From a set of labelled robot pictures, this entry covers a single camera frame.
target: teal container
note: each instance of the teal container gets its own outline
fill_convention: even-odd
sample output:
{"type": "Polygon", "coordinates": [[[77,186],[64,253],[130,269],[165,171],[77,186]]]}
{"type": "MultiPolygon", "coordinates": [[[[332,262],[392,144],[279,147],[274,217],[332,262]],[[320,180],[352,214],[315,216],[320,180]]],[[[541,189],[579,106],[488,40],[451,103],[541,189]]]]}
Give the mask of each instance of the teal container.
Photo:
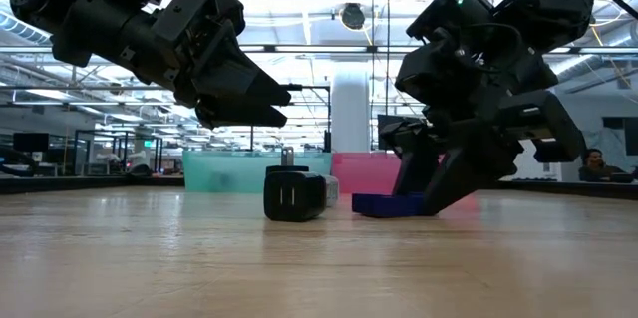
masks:
{"type": "MultiPolygon", "coordinates": [[[[281,164],[280,153],[183,152],[187,192],[263,193],[266,168],[281,164]]],[[[295,165],[330,174],[332,155],[295,153],[295,165]]]]}

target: ceiling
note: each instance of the ceiling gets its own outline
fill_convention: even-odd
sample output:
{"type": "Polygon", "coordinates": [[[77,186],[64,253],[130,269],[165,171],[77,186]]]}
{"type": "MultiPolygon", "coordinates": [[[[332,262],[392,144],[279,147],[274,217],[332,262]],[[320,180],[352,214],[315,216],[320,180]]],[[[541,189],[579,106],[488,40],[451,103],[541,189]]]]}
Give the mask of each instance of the ceiling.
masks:
{"type": "MultiPolygon", "coordinates": [[[[164,0],[162,5],[165,6],[169,1],[164,0]]],[[[323,131],[328,125],[329,92],[320,87],[329,87],[340,67],[347,62],[359,62],[367,68],[372,85],[370,100],[373,118],[376,114],[386,112],[386,103],[389,103],[389,113],[417,114],[421,105],[400,95],[392,85],[386,92],[385,80],[387,77],[394,80],[403,54],[411,50],[406,46],[418,45],[405,34],[405,30],[431,1],[241,0],[245,7],[247,28],[238,39],[248,56],[282,84],[318,87],[293,92],[294,105],[281,109],[290,118],[289,125],[283,129],[255,130],[254,143],[262,146],[321,145],[323,131]],[[339,20],[346,3],[361,5],[366,15],[365,30],[352,31],[339,20]],[[264,45],[276,45],[278,50],[275,53],[262,52],[264,45]],[[337,51],[330,46],[340,46],[341,49],[337,51]],[[381,54],[372,55],[366,53],[366,47],[369,46],[386,49],[380,50],[381,54]]],[[[626,1],[638,7],[638,0],[626,1]]],[[[638,40],[635,21],[615,4],[609,0],[596,0],[594,15],[596,23],[592,29],[573,46],[638,47],[638,43],[634,42],[638,40]]],[[[94,57],[87,68],[74,69],[55,61],[50,54],[47,33],[16,22],[8,0],[0,0],[0,45],[0,62],[4,62],[0,67],[0,83],[6,86],[76,88],[74,91],[60,92],[67,96],[65,99],[56,98],[59,95],[51,91],[20,90],[11,100],[47,103],[71,100],[84,103],[78,105],[80,111],[95,116],[102,123],[111,126],[145,124],[155,128],[170,128],[171,132],[176,129],[177,133],[166,135],[165,138],[185,141],[192,146],[201,146],[205,142],[223,143],[234,148],[249,145],[247,138],[250,128],[224,128],[215,133],[198,128],[194,113],[175,105],[171,92],[157,90],[159,88],[127,88],[143,84],[130,72],[99,57],[94,57]],[[122,87],[106,90],[113,85],[122,87]]],[[[556,93],[617,95],[621,100],[638,103],[638,95],[632,87],[637,78],[633,69],[636,67],[636,51],[597,51],[602,54],[586,55],[567,55],[565,51],[546,56],[546,61],[561,79],[556,93]]],[[[13,95],[11,92],[0,93],[13,95]]]]}

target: blue block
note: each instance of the blue block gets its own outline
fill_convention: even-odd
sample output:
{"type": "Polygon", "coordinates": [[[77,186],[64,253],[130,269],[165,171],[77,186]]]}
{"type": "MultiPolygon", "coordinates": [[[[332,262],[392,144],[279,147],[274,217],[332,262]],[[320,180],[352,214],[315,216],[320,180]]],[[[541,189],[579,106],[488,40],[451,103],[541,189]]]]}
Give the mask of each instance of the blue block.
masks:
{"type": "Polygon", "coordinates": [[[423,214],[423,195],[407,196],[355,193],[352,195],[352,211],[369,217],[397,218],[423,214]]]}

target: person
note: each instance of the person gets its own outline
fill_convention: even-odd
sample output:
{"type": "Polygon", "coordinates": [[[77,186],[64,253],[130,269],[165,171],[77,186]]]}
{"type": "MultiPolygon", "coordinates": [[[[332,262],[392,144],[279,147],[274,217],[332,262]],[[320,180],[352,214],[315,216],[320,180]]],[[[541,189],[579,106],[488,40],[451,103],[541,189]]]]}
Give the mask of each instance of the person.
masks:
{"type": "Polygon", "coordinates": [[[626,173],[622,169],[608,165],[599,149],[588,149],[582,155],[582,167],[578,171],[583,182],[609,182],[614,173],[626,173]]]}

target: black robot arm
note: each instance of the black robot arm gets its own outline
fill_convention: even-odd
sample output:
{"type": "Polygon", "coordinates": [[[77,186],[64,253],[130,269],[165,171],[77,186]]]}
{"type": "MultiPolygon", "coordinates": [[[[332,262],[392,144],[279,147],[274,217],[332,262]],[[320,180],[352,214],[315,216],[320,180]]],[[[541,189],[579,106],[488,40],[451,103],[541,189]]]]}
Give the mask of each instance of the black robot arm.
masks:
{"type": "Polygon", "coordinates": [[[16,17],[52,34],[57,60],[85,67],[92,55],[174,92],[209,128],[282,127],[290,94],[239,49],[238,0],[10,0],[16,17]]]}
{"type": "Polygon", "coordinates": [[[407,30],[426,45],[395,83],[428,122],[381,132],[402,160],[394,194],[421,191],[423,214],[436,214],[515,174],[521,140],[539,162],[577,159],[584,138],[547,90],[558,81],[542,55],[585,34],[593,1],[434,0],[407,30]]]}

